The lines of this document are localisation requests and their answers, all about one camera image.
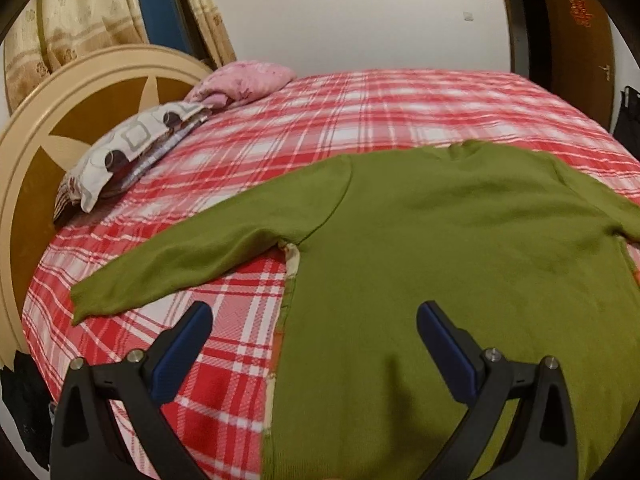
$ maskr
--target door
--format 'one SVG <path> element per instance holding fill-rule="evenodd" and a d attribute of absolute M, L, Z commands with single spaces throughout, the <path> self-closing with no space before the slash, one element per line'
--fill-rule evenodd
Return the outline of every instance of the door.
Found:
<path fill-rule="evenodd" d="M 551 91 L 608 130 L 614 95 L 609 17 L 597 0 L 546 0 Z"/>

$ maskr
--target floral curtain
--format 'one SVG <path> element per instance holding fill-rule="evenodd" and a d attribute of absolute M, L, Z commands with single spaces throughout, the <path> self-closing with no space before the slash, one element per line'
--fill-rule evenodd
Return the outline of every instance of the floral curtain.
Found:
<path fill-rule="evenodd" d="M 217 67 L 236 60 L 222 15 L 213 0 L 189 0 L 198 29 Z"/>
<path fill-rule="evenodd" d="M 148 43 L 138 0 L 31 0 L 4 41 L 9 110 L 76 57 L 123 43 Z"/>

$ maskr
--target red plaid bedsheet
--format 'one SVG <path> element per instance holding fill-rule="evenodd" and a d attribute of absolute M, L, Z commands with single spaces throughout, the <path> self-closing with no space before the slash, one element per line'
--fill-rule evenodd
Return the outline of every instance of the red plaid bedsheet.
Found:
<path fill-rule="evenodd" d="M 147 348 L 194 300 L 203 300 L 213 309 L 212 335 L 163 412 L 212 478 L 257 479 L 265 377 L 284 282 L 280 253 L 273 250 L 213 282 L 74 328 L 69 288 L 169 225 L 286 171 L 337 153 L 465 139 L 555 153 L 640 202 L 638 162 L 595 122 L 519 76 L 374 70 L 297 80 L 213 117 L 126 195 L 77 218 L 52 241 L 22 321 L 53 396 L 59 396 L 73 357 L 92 364 L 120 360 L 132 348 Z M 154 476 L 121 406 L 116 417 L 136 464 Z"/>

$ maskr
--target white patterned pillow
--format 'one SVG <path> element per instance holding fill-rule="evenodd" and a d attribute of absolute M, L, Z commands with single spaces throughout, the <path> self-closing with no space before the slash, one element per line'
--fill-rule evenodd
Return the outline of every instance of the white patterned pillow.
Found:
<path fill-rule="evenodd" d="M 53 219 L 56 221 L 69 205 L 79 204 L 82 211 L 90 212 L 103 188 L 112 179 L 126 179 L 131 173 L 136 179 L 159 160 L 167 151 L 159 146 L 169 142 L 175 132 L 180 139 L 195 126 L 201 124 L 210 111 L 199 103 L 171 102 L 144 110 L 118 124 L 98 139 L 78 163 L 62 179 L 56 195 Z M 177 142 L 170 142 L 173 147 Z M 155 159 L 149 163 L 141 160 L 151 153 Z M 128 186 L 135 180 L 127 179 Z M 113 186 L 119 192 L 126 187 Z"/>

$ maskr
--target red door decoration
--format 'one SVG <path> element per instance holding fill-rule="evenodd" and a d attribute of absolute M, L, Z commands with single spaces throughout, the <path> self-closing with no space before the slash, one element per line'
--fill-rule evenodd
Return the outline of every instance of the red door decoration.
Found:
<path fill-rule="evenodd" d="M 593 14 L 587 12 L 587 2 L 584 0 L 569 0 L 569 3 L 571 3 L 571 15 L 574 17 L 575 23 L 583 27 L 591 27 Z"/>

